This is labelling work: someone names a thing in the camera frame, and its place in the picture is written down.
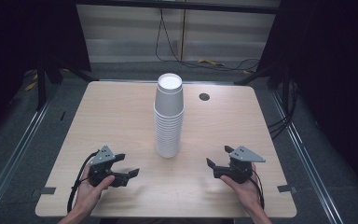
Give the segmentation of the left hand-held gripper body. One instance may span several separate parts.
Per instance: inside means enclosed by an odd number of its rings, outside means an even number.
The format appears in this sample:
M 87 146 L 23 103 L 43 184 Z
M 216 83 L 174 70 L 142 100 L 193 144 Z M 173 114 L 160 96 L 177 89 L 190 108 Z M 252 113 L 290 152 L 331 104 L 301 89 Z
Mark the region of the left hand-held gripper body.
M 111 167 L 116 155 L 108 146 L 103 146 L 91 160 L 89 166 L 89 182 L 93 187 L 98 186 L 106 177 L 111 175 Z

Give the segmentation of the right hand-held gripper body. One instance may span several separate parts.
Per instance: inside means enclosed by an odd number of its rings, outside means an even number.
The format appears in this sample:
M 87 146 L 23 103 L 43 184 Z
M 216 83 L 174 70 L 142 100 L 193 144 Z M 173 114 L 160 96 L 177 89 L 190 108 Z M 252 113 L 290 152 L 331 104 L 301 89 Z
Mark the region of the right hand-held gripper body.
M 240 146 L 228 153 L 230 174 L 228 175 L 237 183 L 246 182 L 253 172 L 253 162 L 265 162 L 266 160 L 245 146 Z

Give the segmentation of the black metal stand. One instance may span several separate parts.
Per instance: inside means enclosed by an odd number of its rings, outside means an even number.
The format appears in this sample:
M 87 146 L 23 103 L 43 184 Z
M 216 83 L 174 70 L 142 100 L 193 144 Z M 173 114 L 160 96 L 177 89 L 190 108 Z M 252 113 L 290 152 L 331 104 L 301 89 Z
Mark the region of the black metal stand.
M 86 75 L 81 70 L 75 69 L 69 63 L 54 61 L 53 59 L 40 60 L 37 62 L 36 67 L 38 92 L 38 103 L 36 108 L 37 110 L 40 110 L 47 103 L 47 80 L 49 80 L 54 85 L 61 85 L 63 82 L 63 75 L 61 73 L 61 70 L 63 69 L 67 69 L 76 77 L 80 77 L 87 82 L 98 81 L 98 78 Z
M 290 79 L 289 66 L 283 62 L 274 62 L 266 67 L 258 68 L 254 73 L 243 80 L 235 81 L 234 85 L 247 86 L 261 77 L 268 77 L 267 87 L 269 90 L 277 90 L 280 84 L 285 86 L 288 83 Z

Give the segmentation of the metal floor rail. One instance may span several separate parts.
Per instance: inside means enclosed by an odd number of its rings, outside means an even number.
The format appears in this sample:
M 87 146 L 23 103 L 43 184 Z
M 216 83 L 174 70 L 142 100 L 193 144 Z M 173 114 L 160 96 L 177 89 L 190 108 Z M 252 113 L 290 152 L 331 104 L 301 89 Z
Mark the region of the metal floor rail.
M 36 110 L 33 118 L 31 119 L 27 129 L 21 137 L 20 142 L 16 145 L 12 155 L 8 159 L 3 171 L 0 174 L 0 200 L 3 197 L 7 186 L 17 170 L 23 155 L 25 154 L 28 146 L 34 138 L 35 133 L 37 132 L 43 118 L 48 112 L 52 96 L 49 98 Z
M 299 119 L 289 120 L 275 139 L 284 137 L 290 138 L 327 223 L 358 224 L 358 177 L 316 127 L 311 114 L 301 111 Z

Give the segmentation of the stack of white cups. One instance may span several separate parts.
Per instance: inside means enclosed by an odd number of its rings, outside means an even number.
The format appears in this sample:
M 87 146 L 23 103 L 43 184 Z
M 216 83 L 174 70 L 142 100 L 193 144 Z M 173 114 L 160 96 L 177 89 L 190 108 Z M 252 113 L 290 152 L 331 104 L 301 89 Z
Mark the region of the stack of white cups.
M 182 79 L 173 73 L 161 75 L 154 101 L 156 151 L 161 157 L 178 154 L 184 114 Z

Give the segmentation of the black overhead beam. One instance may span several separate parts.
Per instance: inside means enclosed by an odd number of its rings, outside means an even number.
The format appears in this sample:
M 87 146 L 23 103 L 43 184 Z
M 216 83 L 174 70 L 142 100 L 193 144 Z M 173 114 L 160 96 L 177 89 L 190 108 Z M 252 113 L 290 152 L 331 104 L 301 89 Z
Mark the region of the black overhead beam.
M 147 7 L 186 9 L 201 11 L 238 12 L 255 14 L 278 14 L 279 7 L 239 6 L 227 4 L 188 3 L 159 0 L 74 0 L 78 5 L 110 6 L 110 7 Z

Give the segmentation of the person's right hand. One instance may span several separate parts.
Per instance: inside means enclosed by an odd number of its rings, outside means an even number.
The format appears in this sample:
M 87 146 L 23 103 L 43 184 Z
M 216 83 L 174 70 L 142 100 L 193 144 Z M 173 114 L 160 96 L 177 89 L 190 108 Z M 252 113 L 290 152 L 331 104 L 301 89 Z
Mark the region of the person's right hand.
M 259 198 L 258 181 L 255 173 L 252 173 L 250 180 L 242 184 L 235 182 L 226 175 L 222 175 L 220 179 L 234 190 L 250 217 L 259 216 L 264 212 Z

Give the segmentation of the black curtain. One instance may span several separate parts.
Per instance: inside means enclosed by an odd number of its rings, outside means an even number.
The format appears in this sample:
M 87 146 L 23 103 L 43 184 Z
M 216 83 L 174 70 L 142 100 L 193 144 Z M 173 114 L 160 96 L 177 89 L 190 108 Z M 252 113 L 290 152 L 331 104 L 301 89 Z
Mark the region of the black curtain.
M 0 115 L 39 63 L 53 83 L 61 68 L 90 70 L 75 0 L 0 0 Z
M 295 80 L 358 176 L 358 0 L 281 0 L 260 65 Z

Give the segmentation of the person's left hand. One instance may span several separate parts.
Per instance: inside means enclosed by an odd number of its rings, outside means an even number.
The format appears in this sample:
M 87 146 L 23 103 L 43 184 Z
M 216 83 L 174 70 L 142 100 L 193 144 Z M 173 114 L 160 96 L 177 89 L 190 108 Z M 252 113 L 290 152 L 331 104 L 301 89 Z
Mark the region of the person's left hand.
M 93 187 L 88 180 L 90 166 L 87 165 L 81 176 L 80 184 L 76 195 L 76 202 L 73 212 L 78 216 L 87 217 L 100 200 L 102 192 L 108 189 L 110 184 L 115 180 L 113 175 L 106 177 L 99 185 Z

